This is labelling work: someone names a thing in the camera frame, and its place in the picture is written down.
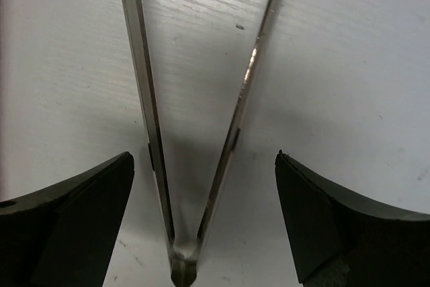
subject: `wood grain texture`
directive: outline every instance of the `wood grain texture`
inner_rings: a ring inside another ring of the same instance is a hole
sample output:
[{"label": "wood grain texture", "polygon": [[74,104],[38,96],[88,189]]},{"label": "wood grain texture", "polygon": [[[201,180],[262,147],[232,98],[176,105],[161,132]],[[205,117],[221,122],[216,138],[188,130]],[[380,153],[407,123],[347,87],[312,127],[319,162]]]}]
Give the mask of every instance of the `wood grain texture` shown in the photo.
[{"label": "wood grain texture", "polygon": [[[186,239],[267,0],[142,1]],[[136,179],[105,285],[169,286],[121,0],[2,0],[1,15],[1,198],[132,152]],[[196,287],[297,286],[279,149],[359,193],[430,212],[429,39],[428,0],[283,1]]]}]

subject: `white surface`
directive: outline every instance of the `white surface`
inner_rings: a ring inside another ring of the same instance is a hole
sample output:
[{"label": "white surface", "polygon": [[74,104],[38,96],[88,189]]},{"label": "white surface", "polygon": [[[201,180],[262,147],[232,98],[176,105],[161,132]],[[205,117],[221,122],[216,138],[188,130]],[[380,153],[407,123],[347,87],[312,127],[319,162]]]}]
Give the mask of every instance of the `white surface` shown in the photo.
[{"label": "white surface", "polygon": [[[266,0],[143,1],[175,221],[192,234]],[[279,149],[430,212],[429,39],[428,0],[284,0],[196,287],[298,285]],[[170,286],[121,0],[2,0],[0,100],[1,199],[130,151],[105,286]]]}]

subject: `dark mark on surface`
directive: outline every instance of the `dark mark on surface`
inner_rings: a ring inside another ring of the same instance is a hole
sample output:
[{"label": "dark mark on surface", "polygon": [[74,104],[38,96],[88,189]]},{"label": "dark mark on surface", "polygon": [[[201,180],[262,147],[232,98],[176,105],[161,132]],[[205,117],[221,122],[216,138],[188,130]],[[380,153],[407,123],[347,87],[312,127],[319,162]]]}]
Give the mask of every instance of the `dark mark on surface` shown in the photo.
[{"label": "dark mark on surface", "polygon": [[141,266],[141,267],[143,267],[143,263],[141,262],[141,260],[137,257],[137,255],[133,255],[133,257],[134,257],[134,260],[136,260],[136,262]]}]

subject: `tweezers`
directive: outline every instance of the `tweezers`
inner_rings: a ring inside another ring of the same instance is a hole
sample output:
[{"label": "tweezers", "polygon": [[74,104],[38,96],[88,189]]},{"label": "tweezers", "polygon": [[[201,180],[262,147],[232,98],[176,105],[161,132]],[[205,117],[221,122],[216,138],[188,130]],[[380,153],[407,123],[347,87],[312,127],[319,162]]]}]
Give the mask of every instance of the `tweezers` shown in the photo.
[{"label": "tweezers", "polygon": [[241,120],[243,112],[245,111],[245,104],[257,68],[257,63],[261,51],[271,34],[275,21],[275,14],[280,1],[281,0],[268,0],[267,2],[245,76],[243,78],[242,87],[237,99],[230,127],[222,148],[220,160],[216,168],[206,208],[198,229],[196,244],[194,245],[191,255],[185,255],[180,252],[180,250],[175,250],[174,248],[175,229],[173,226],[169,188],[167,185],[166,166],[163,154],[163,145],[161,143],[160,122],[157,111],[153,72],[150,64],[148,40],[146,38],[142,0],[122,0],[128,39],[130,41],[132,52],[134,72],[136,73],[140,105],[149,137],[149,153],[159,197],[161,214],[165,225],[171,279],[176,287],[191,286],[196,279],[198,259],[202,247],[207,239],[208,229],[210,228],[214,218],[214,212],[226,179],[227,169],[231,162],[234,148],[241,131]]}]

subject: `metal tweezers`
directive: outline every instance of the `metal tweezers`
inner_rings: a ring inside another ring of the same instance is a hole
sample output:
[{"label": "metal tweezers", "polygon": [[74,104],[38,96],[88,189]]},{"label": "metal tweezers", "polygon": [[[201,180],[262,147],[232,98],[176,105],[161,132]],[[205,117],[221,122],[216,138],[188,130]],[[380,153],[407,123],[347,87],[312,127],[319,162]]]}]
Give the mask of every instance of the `metal tweezers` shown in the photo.
[{"label": "metal tweezers", "polygon": [[174,248],[175,229],[173,227],[169,188],[167,187],[166,166],[161,143],[159,115],[155,97],[153,72],[149,58],[148,40],[146,38],[142,0],[122,0],[140,104],[148,131],[149,153],[159,196],[161,214],[163,215],[165,225],[171,279],[176,287],[191,286],[196,279],[198,259],[202,246],[208,236],[208,229],[214,218],[214,212],[220,199],[220,192],[225,182],[227,169],[239,137],[241,120],[243,112],[245,111],[245,104],[257,68],[257,63],[263,46],[271,34],[271,29],[275,21],[275,13],[279,7],[280,1],[281,0],[268,0],[267,2],[261,26],[245,72],[239,98],[237,99],[230,127],[227,132],[227,137],[222,148],[220,160],[216,168],[206,208],[198,229],[194,245],[195,249],[191,255],[184,255]]}]

